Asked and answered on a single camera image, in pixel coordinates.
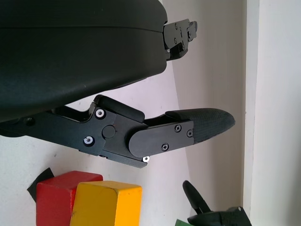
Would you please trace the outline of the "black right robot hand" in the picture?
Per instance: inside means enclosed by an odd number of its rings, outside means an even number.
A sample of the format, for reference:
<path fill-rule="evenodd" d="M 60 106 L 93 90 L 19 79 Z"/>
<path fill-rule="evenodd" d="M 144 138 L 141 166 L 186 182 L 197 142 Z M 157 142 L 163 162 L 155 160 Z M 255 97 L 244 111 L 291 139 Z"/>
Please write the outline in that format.
<path fill-rule="evenodd" d="M 197 189 L 187 180 L 182 184 L 183 190 L 196 215 L 187 221 L 193 226 L 251 226 L 243 207 L 231 207 L 226 211 L 212 211 Z"/>

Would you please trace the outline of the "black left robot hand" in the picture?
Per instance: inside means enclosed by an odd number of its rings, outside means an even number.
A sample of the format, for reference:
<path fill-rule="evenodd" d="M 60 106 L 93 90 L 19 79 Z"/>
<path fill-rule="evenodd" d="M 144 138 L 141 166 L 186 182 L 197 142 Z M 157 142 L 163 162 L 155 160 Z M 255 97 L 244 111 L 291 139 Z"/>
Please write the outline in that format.
<path fill-rule="evenodd" d="M 3 0 L 0 133 L 29 136 L 137 168 L 235 125 L 223 110 L 143 112 L 102 92 L 162 73 L 197 22 L 169 23 L 157 0 Z"/>

